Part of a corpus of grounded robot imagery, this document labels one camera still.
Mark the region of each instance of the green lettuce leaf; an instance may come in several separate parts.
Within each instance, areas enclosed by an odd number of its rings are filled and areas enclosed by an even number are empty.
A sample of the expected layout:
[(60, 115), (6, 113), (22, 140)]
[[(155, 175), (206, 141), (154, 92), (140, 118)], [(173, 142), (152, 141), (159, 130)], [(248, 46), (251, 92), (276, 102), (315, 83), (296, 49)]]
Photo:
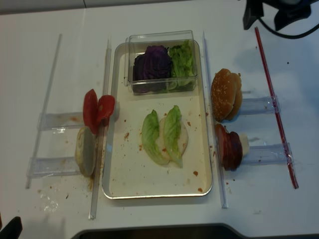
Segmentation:
[(147, 115), (142, 127), (142, 144), (148, 156), (157, 164), (168, 164), (169, 160), (165, 159), (160, 153), (158, 145), (155, 143), (159, 137), (160, 125), (158, 114), (155, 110)]
[(181, 118), (181, 113), (180, 113), (179, 107), (174, 106), (174, 108), (171, 109), (166, 116), (166, 120), (164, 123), (163, 136), (164, 136), (164, 145), (165, 145), (167, 153), (179, 167), (182, 167), (183, 163), (182, 163), (181, 153), (178, 150), (178, 144), (177, 144), (177, 141), (180, 135), (180, 127), (181, 127), (180, 118)]
[[(169, 49), (169, 55), (172, 58), (172, 77), (191, 77), (194, 76), (193, 56), (189, 40), (184, 41), (182, 45), (177, 45)], [(178, 80), (179, 86), (187, 85), (190, 80)]]

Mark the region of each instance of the red straw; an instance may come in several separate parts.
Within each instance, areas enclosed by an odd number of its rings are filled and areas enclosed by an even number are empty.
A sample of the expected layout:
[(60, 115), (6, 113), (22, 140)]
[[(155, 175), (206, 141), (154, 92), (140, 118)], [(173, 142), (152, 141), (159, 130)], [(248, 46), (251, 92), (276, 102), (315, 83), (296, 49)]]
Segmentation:
[[(265, 74), (266, 74), (266, 78), (267, 78), (267, 83), (268, 83), (270, 95), (271, 95), (271, 97), (273, 99), (273, 105), (274, 105), (275, 108), (278, 108), (279, 106), (278, 106), (278, 103), (277, 103), (276, 98), (275, 98), (275, 92), (274, 92), (273, 84), (272, 84), (271, 79), (270, 79), (268, 66), (267, 66), (267, 62), (266, 62), (266, 57), (265, 57), (265, 54), (264, 54), (264, 49), (263, 49), (263, 45), (261, 43), (260, 34), (259, 34), (259, 30), (258, 30), (257, 27), (255, 27), (255, 33), (256, 33), (256, 37), (257, 37), (257, 41), (258, 41), (258, 46), (259, 46), (261, 59), (263, 61), (263, 65), (264, 65), (264, 70), (265, 70)], [(289, 148), (288, 148), (288, 144), (287, 144), (287, 141), (286, 141), (286, 136), (285, 136), (285, 132), (284, 132), (284, 128), (283, 128), (283, 123), (281, 121), (279, 112), (276, 112), (275, 114), (276, 114), (276, 119), (277, 119), (277, 124), (278, 124), (279, 132), (280, 132), (281, 141), (283, 143), (284, 150), (285, 150), (285, 155), (286, 155), (286, 158), (287, 158), (287, 165), (288, 165), (288, 170), (289, 170), (291, 182), (293, 183), (293, 187), (295, 189), (297, 189), (297, 188), (299, 188), (299, 186), (298, 186), (296, 175), (295, 175), (295, 172), (294, 172), (294, 167), (292, 165), (292, 156), (289, 153)]]

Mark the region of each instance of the beige tray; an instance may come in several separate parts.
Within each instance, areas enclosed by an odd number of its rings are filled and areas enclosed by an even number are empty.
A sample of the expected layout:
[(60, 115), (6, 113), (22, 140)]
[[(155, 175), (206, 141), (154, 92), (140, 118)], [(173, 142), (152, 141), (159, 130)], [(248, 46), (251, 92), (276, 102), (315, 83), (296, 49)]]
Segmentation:
[[(116, 112), (110, 118), (102, 188), (110, 199), (203, 196), (212, 188), (210, 149), (198, 43), (195, 42), (197, 85), (193, 91), (134, 96), (124, 85), (125, 44), (115, 51), (112, 92)], [(178, 105), (188, 132), (183, 168), (155, 164), (141, 140), (144, 118), (154, 109), (159, 120)]]

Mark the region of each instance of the red tomato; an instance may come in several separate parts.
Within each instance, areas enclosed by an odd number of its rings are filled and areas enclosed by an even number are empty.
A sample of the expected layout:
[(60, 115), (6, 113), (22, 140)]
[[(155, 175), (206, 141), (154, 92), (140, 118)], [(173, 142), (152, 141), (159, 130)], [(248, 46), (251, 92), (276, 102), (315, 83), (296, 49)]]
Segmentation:
[(98, 133), (99, 125), (97, 119), (98, 98), (93, 89), (85, 94), (83, 104), (83, 121), (84, 125), (89, 127), (93, 134)]
[(101, 120), (109, 118), (114, 111), (115, 99), (113, 96), (102, 96), (98, 103), (97, 112), (97, 124), (99, 125)]

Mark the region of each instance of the clear plastic box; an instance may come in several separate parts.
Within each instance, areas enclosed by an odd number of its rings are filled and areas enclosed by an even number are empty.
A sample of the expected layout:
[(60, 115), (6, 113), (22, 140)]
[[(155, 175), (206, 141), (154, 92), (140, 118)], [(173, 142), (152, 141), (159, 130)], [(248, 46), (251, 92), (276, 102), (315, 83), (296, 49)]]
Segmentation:
[[(164, 79), (144, 79), (134, 80), (134, 62), (136, 57), (143, 55), (148, 46), (164, 46), (166, 49), (177, 45), (182, 45), (186, 40), (192, 52), (192, 72), (191, 77), (171, 77)], [(126, 40), (125, 57), (125, 83), (128, 84), (134, 95), (144, 95), (152, 93), (167, 93), (176, 91), (192, 91), (196, 85), (197, 66), (194, 61), (194, 38), (193, 32), (178, 31), (145, 35), (132, 35)]]

